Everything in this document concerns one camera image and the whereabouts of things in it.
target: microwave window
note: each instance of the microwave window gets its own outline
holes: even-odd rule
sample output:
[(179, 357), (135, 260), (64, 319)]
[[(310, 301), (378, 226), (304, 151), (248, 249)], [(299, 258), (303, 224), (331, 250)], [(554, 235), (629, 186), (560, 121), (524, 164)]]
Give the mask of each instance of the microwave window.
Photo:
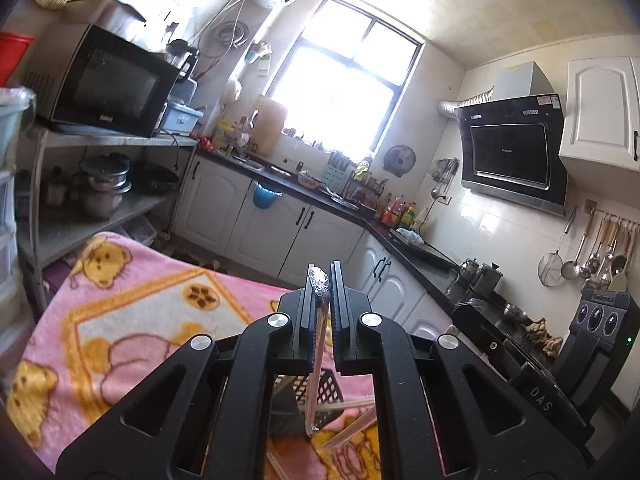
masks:
[(474, 173), (516, 184), (548, 186), (544, 124), (472, 126)]
[(139, 119), (159, 77), (104, 50), (94, 50), (74, 103), (112, 117)]

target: window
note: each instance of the window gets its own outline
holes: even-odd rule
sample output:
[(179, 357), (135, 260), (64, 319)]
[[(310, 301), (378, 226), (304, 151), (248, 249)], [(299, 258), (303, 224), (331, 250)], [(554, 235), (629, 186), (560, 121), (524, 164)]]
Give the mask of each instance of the window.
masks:
[(340, 0), (325, 0), (293, 45), (269, 95), (286, 127), (361, 160), (375, 150), (420, 43)]

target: window pane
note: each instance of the window pane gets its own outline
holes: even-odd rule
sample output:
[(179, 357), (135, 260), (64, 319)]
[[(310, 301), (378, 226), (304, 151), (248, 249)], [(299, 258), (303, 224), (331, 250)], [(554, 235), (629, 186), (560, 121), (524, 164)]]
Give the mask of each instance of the window pane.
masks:
[(376, 23), (358, 50), (355, 60), (373, 73), (400, 86), (416, 48), (415, 43)]
[(393, 96), (371, 76), (310, 48), (296, 51), (272, 95), (289, 109), (287, 127), (353, 160), (367, 155)]
[(302, 37), (351, 58), (370, 22), (357, 10), (328, 0), (315, 13)]

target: shelf leg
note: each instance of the shelf leg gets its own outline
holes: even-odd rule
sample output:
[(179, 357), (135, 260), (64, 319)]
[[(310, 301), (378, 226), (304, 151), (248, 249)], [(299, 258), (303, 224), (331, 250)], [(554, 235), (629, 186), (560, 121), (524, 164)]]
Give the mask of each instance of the shelf leg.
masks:
[(47, 128), (38, 129), (36, 157), (31, 172), (31, 197), (29, 209), (29, 234), (31, 239), (31, 253), (33, 254), (33, 274), (35, 282), (35, 297), (37, 307), (42, 314), (47, 307), (44, 295), (44, 279), (42, 277), (42, 263), (40, 261), (40, 180), (42, 179), (42, 161), (47, 143)]
[(197, 144), (192, 147), (191, 153), (189, 154), (189, 161), (187, 162), (187, 165), (184, 168), (184, 173), (182, 174), (182, 179), (180, 181), (180, 193), (178, 195), (178, 198), (174, 202), (174, 208), (171, 211), (171, 219), (169, 220), (169, 234), (172, 234), (175, 229), (175, 223), (177, 222), (176, 214), (178, 213), (178, 209), (180, 208), (180, 202), (182, 201), (184, 188), (187, 186), (187, 175), (189, 174), (191, 163), (193, 162), (193, 157), (196, 155), (197, 149)]

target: microwave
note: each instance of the microwave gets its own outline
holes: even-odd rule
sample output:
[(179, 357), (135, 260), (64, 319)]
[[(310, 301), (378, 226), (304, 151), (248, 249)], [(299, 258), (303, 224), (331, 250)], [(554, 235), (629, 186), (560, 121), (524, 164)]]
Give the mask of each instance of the microwave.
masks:
[(57, 130), (151, 137), (178, 72), (95, 25), (55, 23), (24, 84), (36, 92), (38, 115)]
[(567, 173), (558, 155), (564, 115), (557, 94), (456, 109), (462, 186), (564, 216)]

